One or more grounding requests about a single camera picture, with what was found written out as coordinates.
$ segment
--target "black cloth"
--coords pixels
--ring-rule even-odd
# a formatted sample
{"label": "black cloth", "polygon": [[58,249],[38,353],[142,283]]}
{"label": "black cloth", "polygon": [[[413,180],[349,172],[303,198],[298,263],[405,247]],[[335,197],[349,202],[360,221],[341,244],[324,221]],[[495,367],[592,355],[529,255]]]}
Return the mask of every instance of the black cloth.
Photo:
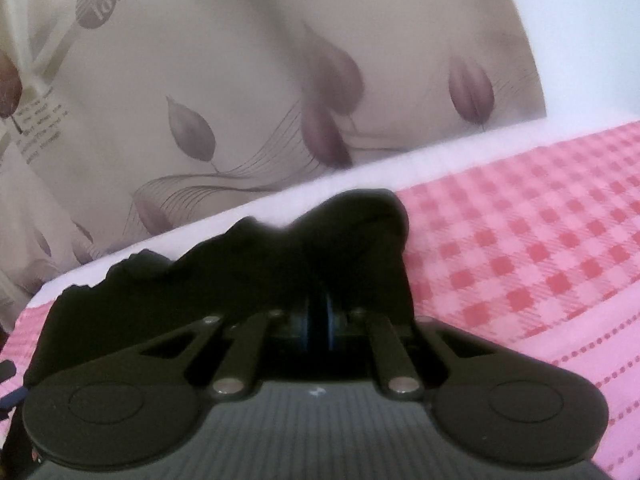
{"label": "black cloth", "polygon": [[[71,286],[57,298],[24,384],[33,388],[60,370],[209,314],[234,323],[260,310],[294,309],[318,278],[346,310],[366,308],[409,323],[407,234],[406,211],[393,193],[355,190],[284,229],[245,218],[176,262],[143,251],[111,267],[98,285]],[[17,419],[12,431],[22,434],[14,429]],[[9,454],[3,452],[4,462]]]}

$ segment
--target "white surface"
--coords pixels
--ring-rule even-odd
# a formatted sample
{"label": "white surface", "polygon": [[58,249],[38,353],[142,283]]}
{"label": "white surface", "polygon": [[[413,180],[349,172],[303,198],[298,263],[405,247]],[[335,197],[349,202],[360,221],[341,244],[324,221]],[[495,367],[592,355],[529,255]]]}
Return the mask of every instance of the white surface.
{"label": "white surface", "polygon": [[549,117],[640,114],[640,0],[514,0]]}
{"label": "white surface", "polygon": [[72,270],[46,283],[30,301],[28,308],[54,300],[70,285],[95,285],[104,279],[109,267],[143,248],[175,260],[195,244],[225,232],[245,216],[254,216],[262,222],[282,226],[334,194],[347,189],[385,187],[400,190],[478,164],[522,153],[537,146],[580,137],[639,118],[640,114],[611,111],[580,114],[574,118],[533,121],[452,140],[320,178],[180,227]]}

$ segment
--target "plaid tablecloth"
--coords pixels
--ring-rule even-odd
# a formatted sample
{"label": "plaid tablecloth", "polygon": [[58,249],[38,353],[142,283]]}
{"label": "plaid tablecloth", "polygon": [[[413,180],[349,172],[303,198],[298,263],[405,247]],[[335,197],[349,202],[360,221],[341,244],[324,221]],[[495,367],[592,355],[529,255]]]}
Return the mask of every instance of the plaid tablecloth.
{"label": "plaid tablecloth", "polygon": [[[594,461],[638,480],[640,302],[628,292],[640,278],[640,123],[398,195],[410,218],[404,259],[416,315],[593,381],[611,411]],[[0,353],[18,376],[0,396],[21,385],[49,309],[20,316]]]}

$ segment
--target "screw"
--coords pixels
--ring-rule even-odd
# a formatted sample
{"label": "screw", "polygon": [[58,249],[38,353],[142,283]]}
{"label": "screw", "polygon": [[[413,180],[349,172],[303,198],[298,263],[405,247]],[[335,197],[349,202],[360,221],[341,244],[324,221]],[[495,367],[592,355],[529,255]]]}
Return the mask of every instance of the screw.
{"label": "screw", "polygon": [[420,388],[420,383],[412,377],[394,377],[388,386],[396,394],[410,394]]}
{"label": "screw", "polygon": [[213,389],[220,395],[233,395],[244,390],[244,383],[235,377],[225,377],[214,382]]}

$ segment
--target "gray base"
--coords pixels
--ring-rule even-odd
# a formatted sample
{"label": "gray base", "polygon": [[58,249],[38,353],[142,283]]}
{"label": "gray base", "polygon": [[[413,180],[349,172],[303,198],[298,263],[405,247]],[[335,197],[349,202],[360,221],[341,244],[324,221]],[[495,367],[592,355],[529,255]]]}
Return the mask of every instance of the gray base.
{"label": "gray base", "polygon": [[424,409],[370,383],[264,384],[213,409],[200,431],[153,464],[96,474],[44,463],[30,480],[608,480],[589,462],[521,472],[476,460],[444,440]]}

